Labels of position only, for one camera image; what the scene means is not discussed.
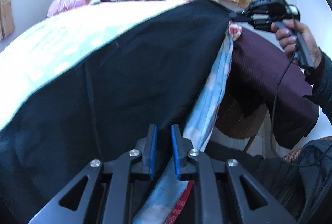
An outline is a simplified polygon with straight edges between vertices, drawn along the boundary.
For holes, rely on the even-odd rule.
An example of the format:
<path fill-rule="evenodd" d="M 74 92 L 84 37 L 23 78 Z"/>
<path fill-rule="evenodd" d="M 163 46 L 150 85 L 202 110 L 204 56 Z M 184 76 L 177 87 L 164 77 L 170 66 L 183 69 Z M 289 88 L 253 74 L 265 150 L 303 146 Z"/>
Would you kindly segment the right hand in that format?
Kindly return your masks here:
<path fill-rule="evenodd" d="M 290 30 L 297 29 L 306 43 L 306 47 L 310 53 L 311 60 L 314 63 L 315 68 L 317 68 L 322 60 L 322 52 L 318 45 L 316 44 L 316 40 L 314 39 L 313 34 L 311 33 L 309 27 L 294 19 L 285 19 L 282 21 L 286 28 L 278 29 L 275 23 L 272 23 L 271 30 L 275 33 L 275 37 L 279 42 L 280 46 L 284 49 L 286 55 L 290 58 L 291 54 L 295 50 L 296 46 L 296 37 L 291 36 Z"/>

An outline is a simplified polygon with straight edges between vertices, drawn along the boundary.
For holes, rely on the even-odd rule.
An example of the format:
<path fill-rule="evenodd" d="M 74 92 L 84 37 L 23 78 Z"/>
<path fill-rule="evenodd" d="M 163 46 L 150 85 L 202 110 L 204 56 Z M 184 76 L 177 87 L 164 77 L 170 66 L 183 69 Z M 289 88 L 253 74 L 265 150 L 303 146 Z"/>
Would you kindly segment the right forearm dark sleeve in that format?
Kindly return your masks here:
<path fill-rule="evenodd" d="M 332 73 L 331 59 L 321 52 L 322 58 L 318 67 L 306 76 L 305 81 L 313 86 L 312 94 L 304 97 L 322 108 L 322 112 L 331 122 L 332 117 Z"/>

